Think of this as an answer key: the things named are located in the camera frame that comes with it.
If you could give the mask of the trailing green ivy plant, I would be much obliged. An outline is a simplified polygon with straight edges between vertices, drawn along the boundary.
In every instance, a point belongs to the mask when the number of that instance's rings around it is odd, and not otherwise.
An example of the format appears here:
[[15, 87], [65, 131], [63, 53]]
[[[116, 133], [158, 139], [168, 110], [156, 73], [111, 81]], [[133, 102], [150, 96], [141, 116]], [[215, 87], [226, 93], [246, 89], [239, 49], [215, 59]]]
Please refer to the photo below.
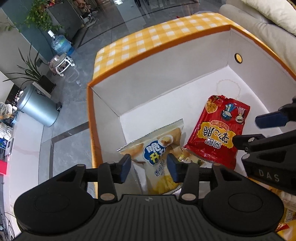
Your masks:
[[1, 31], [19, 32], [31, 27], [48, 31], [59, 31], [63, 26], [54, 23], [48, 8], [59, 1], [1, 1], [1, 10], [6, 14], [6, 19], [1, 20]]

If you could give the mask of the yellow snack bar packet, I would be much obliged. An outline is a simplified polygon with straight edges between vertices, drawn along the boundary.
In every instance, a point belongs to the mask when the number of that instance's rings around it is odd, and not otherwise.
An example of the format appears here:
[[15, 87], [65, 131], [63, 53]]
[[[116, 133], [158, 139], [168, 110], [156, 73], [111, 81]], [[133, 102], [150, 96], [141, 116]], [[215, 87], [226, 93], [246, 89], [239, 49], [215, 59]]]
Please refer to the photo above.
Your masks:
[[284, 240], [295, 241], [295, 211], [285, 208], [284, 215], [276, 229], [276, 233]]

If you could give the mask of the clear bag white candies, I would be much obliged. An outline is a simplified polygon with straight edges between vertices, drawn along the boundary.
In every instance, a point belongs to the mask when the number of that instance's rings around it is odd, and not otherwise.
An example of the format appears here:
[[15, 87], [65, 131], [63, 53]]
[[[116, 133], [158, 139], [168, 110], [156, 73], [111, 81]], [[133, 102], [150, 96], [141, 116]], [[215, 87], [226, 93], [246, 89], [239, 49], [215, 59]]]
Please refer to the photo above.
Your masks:
[[285, 208], [296, 211], [296, 196], [285, 191], [278, 191], [277, 195], [282, 200]]

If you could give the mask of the orange cardboard storage box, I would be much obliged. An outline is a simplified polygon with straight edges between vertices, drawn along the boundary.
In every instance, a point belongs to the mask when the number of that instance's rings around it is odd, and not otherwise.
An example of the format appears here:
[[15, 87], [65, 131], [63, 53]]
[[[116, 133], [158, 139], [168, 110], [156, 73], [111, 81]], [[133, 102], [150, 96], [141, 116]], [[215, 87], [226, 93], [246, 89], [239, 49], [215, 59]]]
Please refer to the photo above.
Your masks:
[[186, 143], [212, 95], [250, 106], [243, 129], [258, 133], [255, 117], [295, 96], [295, 75], [255, 37], [234, 26], [184, 35], [136, 55], [123, 41], [100, 50], [88, 84], [93, 165], [117, 162], [118, 149], [177, 120]]

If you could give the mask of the potted long-leaf plant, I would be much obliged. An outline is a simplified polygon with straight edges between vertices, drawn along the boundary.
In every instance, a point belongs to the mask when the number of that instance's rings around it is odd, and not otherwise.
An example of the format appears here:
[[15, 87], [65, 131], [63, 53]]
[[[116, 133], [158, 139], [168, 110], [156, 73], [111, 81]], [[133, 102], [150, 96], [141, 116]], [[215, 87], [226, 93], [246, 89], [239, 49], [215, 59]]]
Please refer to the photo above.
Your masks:
[[20, 70], [19, 72], [10, 72], [10, 73], [4, 73], [4, 76], [6, 79], [4, 79], [2, 82], [14, 82], [15, 80], [21, 79], [23, 82], [20, 85], [20, 89], [24, 90], [26, 86], [29, 84], [36, 83], [41, 88], [43, 88], [48, 94], [51, 94], [52, 91], [55, 89], [56, 84], [53, 83], [49, 78], [46, 76], [46, 74], [42, 74], [37, 66], [37, 63], [39, 60], [41, 61], [41, 64], [44, 64], [46, 66], [49, 66], [46, 64], [43, 60], [39, 58], [39, 51], [36, 53], [34, 59], [31, 57], [31, 49], [32, 44], [30, 44], [29, 52], [27, 56], [25, 57], [22, 54], [22, 51], [20, 48], [18, 48], [18, 53], [20, 54], [20, 58], [25, 66], [17, 65], [17, 68]]

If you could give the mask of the small white stool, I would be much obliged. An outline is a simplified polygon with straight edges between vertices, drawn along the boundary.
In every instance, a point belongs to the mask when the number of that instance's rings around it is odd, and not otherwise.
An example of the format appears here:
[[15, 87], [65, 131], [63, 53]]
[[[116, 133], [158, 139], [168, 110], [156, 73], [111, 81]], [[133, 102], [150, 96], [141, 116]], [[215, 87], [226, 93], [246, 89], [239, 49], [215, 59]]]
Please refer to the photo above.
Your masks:
[[62, 55], [55, 55], [48, 63], [48, 65], [53, 74], [57, 74], [60, 77], [64, 76], [64, 72], [69, 67], [75, 67], [73, 59], [66, 53], [63, 53]]

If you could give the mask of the grey metal trash can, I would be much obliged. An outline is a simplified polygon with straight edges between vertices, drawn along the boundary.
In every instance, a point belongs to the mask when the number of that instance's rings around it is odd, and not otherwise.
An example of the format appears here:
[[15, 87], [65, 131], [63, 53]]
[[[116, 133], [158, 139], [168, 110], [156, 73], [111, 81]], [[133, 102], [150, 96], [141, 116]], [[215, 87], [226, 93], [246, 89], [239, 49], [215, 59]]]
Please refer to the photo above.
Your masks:
[[34, 85], [28, 85], [20, 94], [17, 107], [34, 120], [50, 127], [56, 122], [62, 103], [55, 103]]

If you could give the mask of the cream cushion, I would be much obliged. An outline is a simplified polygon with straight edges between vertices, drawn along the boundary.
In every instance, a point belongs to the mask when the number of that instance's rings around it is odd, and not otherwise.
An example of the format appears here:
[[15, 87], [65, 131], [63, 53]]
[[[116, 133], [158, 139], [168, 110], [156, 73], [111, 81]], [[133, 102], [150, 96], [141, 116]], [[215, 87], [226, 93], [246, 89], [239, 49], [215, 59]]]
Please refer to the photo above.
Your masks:
[[286, 0], [245, 0], [242, 2], [295, 35], [295, 2]]

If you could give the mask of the red cartoon snack bag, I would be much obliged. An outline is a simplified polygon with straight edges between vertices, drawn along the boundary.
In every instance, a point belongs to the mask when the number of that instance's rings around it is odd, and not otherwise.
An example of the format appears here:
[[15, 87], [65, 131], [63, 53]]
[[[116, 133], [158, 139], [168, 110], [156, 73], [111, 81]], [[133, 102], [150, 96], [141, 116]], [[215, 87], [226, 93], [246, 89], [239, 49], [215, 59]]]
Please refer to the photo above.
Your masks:
[[238, 100], [210, 96], [185, 148], [206, 161], [235, 169], [238, 149], [233, 137], [242, 134], [249, 111], [250, 106]]

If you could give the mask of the white tv console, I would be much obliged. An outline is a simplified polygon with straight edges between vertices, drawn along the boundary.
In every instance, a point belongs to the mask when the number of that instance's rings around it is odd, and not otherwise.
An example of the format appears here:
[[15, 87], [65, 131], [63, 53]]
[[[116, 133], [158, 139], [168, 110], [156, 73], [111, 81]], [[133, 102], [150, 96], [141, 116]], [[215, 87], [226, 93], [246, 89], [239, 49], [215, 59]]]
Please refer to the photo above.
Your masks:
[[15, 236], [21, 231], [16, 222], [17, 198], [38, 185], [38, 168], [43, 125], [25, 113], [16, 118], [13, 145], [3, 180], [4, 219], [10, 221]]

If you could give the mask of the dark grey cabinet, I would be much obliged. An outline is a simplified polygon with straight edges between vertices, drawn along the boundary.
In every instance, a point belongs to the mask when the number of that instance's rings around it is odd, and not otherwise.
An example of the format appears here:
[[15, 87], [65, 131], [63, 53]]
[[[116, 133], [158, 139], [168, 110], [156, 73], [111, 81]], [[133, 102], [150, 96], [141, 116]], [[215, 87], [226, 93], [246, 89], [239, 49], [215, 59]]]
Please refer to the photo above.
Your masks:
[[78, 15], [69, 1], [60, 1], [46, 8], [46, 12], [50, 15], [54, 26], [61, 26], [57, 32], [63, 34], [70, 41], [84, 27], [81, 16]]

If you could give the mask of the white potato chips bag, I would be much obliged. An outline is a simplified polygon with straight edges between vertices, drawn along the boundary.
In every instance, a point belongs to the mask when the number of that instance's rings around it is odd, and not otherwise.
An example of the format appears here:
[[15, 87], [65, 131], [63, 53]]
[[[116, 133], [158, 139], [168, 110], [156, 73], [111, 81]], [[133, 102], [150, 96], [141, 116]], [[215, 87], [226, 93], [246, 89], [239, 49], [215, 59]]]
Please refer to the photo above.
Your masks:
[[146, 194], [161, 195], [179, 186], [167, 168], [167, 155], [180, 148], [183, 126], [180, 119], [118, 149], [122, 155], [129, 154], [134, 163], [143, 165]]

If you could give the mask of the beige sofa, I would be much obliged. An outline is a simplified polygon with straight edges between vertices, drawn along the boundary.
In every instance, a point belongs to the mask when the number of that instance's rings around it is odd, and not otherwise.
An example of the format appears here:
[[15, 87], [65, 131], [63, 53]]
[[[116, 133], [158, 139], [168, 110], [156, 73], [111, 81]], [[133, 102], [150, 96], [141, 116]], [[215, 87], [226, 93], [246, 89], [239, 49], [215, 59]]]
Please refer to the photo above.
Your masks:
[[295, 71], [295, 35], [242, 1], [226, 1], [219, 13], [255, 35]]

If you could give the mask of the blue water jug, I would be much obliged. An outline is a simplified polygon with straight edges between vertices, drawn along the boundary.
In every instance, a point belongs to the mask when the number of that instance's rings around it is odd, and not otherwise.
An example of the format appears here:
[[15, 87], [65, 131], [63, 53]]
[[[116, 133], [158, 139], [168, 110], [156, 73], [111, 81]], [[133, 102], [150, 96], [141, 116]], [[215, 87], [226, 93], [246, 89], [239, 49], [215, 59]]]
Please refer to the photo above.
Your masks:
[[55, 35], [51, 30], [48, 30], [48, 34], [52, 38], [51, 47], [58, 55], [70, 56], [74, 52], [72, 43], [64, 35]]

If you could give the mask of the red box on console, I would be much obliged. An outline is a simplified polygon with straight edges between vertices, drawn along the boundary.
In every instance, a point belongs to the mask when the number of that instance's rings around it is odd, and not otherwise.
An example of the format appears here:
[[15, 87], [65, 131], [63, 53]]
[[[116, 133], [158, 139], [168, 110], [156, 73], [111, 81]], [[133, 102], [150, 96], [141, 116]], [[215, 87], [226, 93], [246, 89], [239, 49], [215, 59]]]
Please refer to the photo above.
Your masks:
[[1, 175], [6, 175], [7, 166], [8, 166], [8, 163], [7, 162], [5, 162], [3, 160], [0, 160], [0, 174]]

